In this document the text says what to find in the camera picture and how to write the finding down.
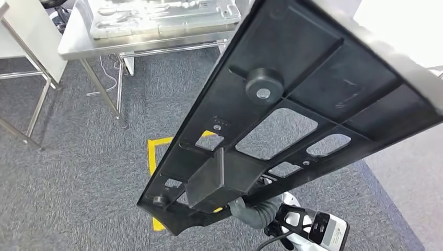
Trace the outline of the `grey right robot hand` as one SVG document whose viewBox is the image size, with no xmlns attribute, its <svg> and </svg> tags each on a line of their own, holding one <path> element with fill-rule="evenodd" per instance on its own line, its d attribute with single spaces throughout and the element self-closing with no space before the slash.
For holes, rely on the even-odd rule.
<svg viewBox="0 0 443 251">
<path fill-rule="evenodd" d="M 262 219 L 259 212 L 246 206 L 244 200 L 240 197 L 228 203 L 231 215 L 253 229 L 262 229 Z"/>
</svg>

